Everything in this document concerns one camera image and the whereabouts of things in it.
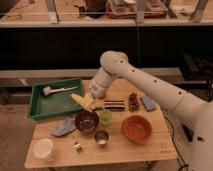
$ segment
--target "block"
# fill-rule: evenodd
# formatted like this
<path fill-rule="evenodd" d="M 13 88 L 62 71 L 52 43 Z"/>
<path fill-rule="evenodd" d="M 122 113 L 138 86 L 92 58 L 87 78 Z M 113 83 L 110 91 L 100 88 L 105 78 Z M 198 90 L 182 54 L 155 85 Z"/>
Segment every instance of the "block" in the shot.
<path fill-rule="evenodd" d="M 144 95 L 140 97 L 140 100 L 147 112 L 156 110 L 156 104 L 150 97 Z"/>

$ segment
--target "cable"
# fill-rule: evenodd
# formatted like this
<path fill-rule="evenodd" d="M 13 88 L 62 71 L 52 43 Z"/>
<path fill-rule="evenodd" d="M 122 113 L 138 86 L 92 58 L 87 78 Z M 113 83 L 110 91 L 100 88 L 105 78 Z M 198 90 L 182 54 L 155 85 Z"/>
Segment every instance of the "cable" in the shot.
<path fill-rule="evenodd" d="M 175 129 L 174 129 L 174 125 L 172 124 L 172 122 L 171 122 L 166 116 L 164 116 L 164 118 L 167 120 L 167 122 L 170 124 L 170 126 L 171 126 L 171 128 L 172 128 L 172 135 L 171 135 L 171 136 L 172 136 L 172 142 L 173 142 L 174 147 L 175 147 L 175 149 L 176 149 L 176 151 L 177 151 L 177 153 L 178 153 L 178 157 L 180 157 L 181 161 L 182 161 L 183 164 L 184 164 L 184 165 L 182 165 L 180 159 L 177 158 L 177 161 L 178 161 L 178 163 L 179 163 L 179 165 L 180 165 L 179 170 L 180 170 L 180 169 L 182 170 L 183 168 L 188 167 L 188 164 L 186 164 L 185 160 L 183 159 L 182 155 L 180 154 L 179 149 L 177 148 L 177 145 L 175 144 Z"/>
<path fill-rule="evenodd" d="M 139 31 L 139 27 L 138 27 L 138 23 L 135 21 L 135 26 L 136 26 L 136 32 L 137 32 L 137 52 L 138 52 L 138 64 L 141 64 L 141 52 L 140 52 L 140 47 L 141 47 L 141 43 L 140 43 L 140 31 Z"/>
<path fill-rule="evenodd" d="M 188 166 L 189 166 L 188 164 L 184 164 L 183 166 L 181 166 L 181 167 L 178 169 L 178 171 L 181 171 L 181 170 L 182 170 L 183 168 L 185 168 L 185 167 L 186 167 L 187 170 L 188 170 Z"/>

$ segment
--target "wooden table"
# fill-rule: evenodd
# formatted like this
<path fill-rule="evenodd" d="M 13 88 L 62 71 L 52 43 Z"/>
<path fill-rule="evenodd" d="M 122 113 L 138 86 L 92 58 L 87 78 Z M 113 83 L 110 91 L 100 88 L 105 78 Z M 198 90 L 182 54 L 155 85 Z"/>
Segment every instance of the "wooden table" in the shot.
<path fill-rule="evenodd" d="M 85 92 L 88 91 L 89 81 L 83 81 Z M 125 80 L 119 79 L 112 83 L 106 98 L 124 99 L 126 104 L 130 93 L 135 92 L 138 97 L 142 92 Z M 147 118 L 153 127 L 151 138 L 144 145 L 136 145 L 130 142 L 122 133 L 122 121 L 132 115 L 138 114 Z M 157 106 L 157 110 L 147 113 L 142 105 L 138 112 L 131 113 L 128 106 L 124 112 L 113 112 L 112 122 L 108 126 L 99 125 L 99 129 L 109 132 L 110 138 L 107 146 L 98 147 L 93 135 L 82 135 L 78 130 L 73 132 L 74 137 L 83 147 L 83 152 L 78 153 L 73 147 L 73 139 L 69 134 L 62 138 L 50 135 L 50 130 L 54 129 L 63 118 L 54 118 L 39 121 L 36 124 L 32 141 L 26 156 L 26 168 L 49 168 L 79 165 L 97 165 L 113 163 L 130 163 L 143 161 L 158 161 L 176 159 L 177 153 L 173 146 L 170 133 L 166 126 L 164 117 Z M 32 154 L 33 145 L 41 138 L 50 138 L 55 143 L 56 154 L 52 161 L 44 162 L 36 159 Z"/>

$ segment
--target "green plastic tray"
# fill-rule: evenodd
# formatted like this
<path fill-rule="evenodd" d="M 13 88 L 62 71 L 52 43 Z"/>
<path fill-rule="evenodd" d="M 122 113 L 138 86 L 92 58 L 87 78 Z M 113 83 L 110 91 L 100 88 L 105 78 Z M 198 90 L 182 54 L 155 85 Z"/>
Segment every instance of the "green plastic tray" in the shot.
<path fill-rule="evenodd" d="M 42 89 L 47 86 L 50 86 L 53 89 L 68 86 L 78 86 L 78 88 L 44 96 Z M 84 92 L 82 80 L 80 78 L 52 81 L 34 85 L 32 87 L 28 117 L 34 120 L 41 120 L 82 111 L 83 108 L 70 97 L 72 93 L 83 96 Z"/>

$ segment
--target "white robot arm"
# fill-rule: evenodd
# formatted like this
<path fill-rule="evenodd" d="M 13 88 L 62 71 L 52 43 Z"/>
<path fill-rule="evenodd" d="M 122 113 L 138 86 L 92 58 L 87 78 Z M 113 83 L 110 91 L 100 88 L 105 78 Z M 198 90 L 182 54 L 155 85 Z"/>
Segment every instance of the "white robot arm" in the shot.
<path fill-rule="evenodd" d="M 213 171 L 213 103 L 206 102 L 128 63 L 122 52 L 107 51 L 90 83 L 90 93 L 102 97 L 117 77 L 131 82 L 194 131 L 190 171 Z"/>

